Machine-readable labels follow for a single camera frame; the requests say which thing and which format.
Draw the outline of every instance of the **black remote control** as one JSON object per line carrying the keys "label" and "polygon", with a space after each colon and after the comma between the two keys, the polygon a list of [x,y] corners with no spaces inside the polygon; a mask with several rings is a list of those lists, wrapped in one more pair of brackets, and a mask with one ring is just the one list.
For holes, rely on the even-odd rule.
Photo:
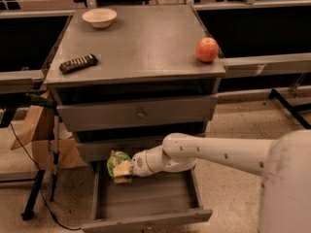
{"label": "black remote control", "polygon": [[61,63],[59,66],[59,70],[63,74],[68,74],[76,70],[80,70],[89,66],[94,66],[97,64],[97,62],[98,59],[90,53],[86,56]]}

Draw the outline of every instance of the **white bowl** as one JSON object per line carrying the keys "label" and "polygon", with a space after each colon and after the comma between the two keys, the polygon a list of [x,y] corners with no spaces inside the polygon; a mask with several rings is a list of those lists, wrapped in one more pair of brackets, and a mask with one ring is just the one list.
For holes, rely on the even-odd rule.
{"label": "white bowl", "polygon": [[106,8],[92,9],[82,15],[82,18],[95,28],[109,27],[116,17],[117,12]]}

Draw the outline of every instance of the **cabinet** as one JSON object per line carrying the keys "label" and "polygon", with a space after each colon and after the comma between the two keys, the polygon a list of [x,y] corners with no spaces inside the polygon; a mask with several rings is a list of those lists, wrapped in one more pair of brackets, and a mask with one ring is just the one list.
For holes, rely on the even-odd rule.
{"label": "cabinet", "polygon": [[[45,84],[77,148],[94,170],[92,218],[85,232],[125,232],[206,221],[193,171],[135,178],[115,185],[110,149],[133,154],[172,132],[200,134],[217,103],[225,68],[204,64],[195,46],[205,36],[188,5],[116,6],[116,21],[94,29],[78,10],[60,43]],[[59,64],[93,53],[94,67],[62,75]]]}

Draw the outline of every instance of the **drawer knob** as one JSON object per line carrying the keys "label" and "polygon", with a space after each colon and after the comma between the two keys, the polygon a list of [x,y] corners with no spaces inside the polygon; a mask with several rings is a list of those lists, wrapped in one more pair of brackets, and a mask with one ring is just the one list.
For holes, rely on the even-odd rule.
{"label": "drawer knob", "polygon": [[137,117],[142,119],[142,118],[146,117],[146,114],[142,110],[139,110],[137,112]]}

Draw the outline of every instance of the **open drawer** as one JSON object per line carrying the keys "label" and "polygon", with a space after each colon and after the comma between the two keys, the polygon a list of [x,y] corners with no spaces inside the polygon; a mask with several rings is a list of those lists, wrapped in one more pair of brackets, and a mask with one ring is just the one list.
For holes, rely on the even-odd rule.
{"label": "open drawer", "polygon": [[194,171],[159,173],[133,178],[131,184],[114,184],[106,162],[97,162],[93,223],[85,232],[141,232],[146,229],[207,221],[211,210],[203,210]]}

